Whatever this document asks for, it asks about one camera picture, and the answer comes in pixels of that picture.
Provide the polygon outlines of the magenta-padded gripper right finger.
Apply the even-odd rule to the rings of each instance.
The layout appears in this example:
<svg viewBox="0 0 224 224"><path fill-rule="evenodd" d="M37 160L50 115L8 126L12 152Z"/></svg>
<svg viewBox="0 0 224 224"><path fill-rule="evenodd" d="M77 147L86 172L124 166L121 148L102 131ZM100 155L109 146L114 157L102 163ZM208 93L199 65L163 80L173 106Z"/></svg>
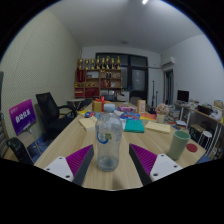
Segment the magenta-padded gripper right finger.
<svg viewBox="0 0 224 224"><path fill-rule="evenodd" d="M144 186L182 169L166 154L156 155L134 144L129 144L129 155Z"/></svg>

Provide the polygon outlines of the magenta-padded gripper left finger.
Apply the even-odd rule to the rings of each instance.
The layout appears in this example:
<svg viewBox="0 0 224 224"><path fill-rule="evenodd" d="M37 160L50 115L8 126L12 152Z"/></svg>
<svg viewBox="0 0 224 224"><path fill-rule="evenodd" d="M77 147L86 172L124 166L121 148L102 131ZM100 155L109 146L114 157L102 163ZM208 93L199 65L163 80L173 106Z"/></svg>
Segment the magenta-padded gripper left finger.
<svg viewBox="0 0 224 224"><path fill-rule="evenodd" d="M81 186L93 155L93 145L89 145L67 157L57 157L44 170Z"/></svg>

